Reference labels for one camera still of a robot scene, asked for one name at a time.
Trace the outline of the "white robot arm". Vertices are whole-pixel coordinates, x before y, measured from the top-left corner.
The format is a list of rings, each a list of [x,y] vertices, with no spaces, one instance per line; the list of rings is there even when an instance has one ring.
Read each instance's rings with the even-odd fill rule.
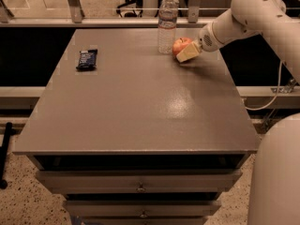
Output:
[[[176,58],[187,61],[258,33],[300,83],[300,23],[281,0],[232,0],[231,7],[199,31]],[[264,135],[252,171],[247,225],[300,225],[300,114]]]

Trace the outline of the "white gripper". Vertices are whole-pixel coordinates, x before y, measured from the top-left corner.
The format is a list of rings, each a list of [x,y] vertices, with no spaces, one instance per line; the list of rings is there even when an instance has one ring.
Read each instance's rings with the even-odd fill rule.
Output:
[[[197,57],[202,50],[205,52],[214,52],[224,46],[224,44],[217,38],[213,22],[208,23],[200,29],[198,33],[198,42],[191,41],[181,45],[180,52],[176,55],[176,59],[180,63],[183,63]]]

